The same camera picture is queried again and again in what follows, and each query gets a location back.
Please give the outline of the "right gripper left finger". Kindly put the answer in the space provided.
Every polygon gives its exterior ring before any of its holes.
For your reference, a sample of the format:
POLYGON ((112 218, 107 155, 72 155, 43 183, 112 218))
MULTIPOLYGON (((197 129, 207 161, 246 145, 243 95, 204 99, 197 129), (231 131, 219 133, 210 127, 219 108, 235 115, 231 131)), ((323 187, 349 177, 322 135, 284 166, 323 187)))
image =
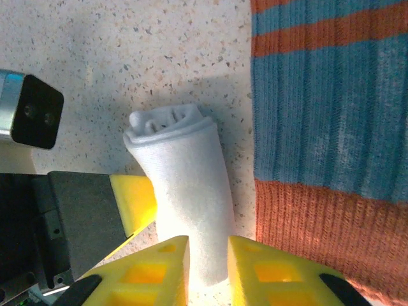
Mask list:
POLYGON ((189 237, 177 236, 89 270, 55 305, 187 305, 189 237))

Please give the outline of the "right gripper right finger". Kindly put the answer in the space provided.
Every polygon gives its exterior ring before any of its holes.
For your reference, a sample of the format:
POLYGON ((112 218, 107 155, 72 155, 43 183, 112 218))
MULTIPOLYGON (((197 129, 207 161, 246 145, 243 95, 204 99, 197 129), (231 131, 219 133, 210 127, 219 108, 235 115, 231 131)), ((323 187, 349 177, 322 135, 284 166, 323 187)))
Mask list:
POLYGON ((325 265, 241 236, 228 238, 232 305, 368 305, 325 265))

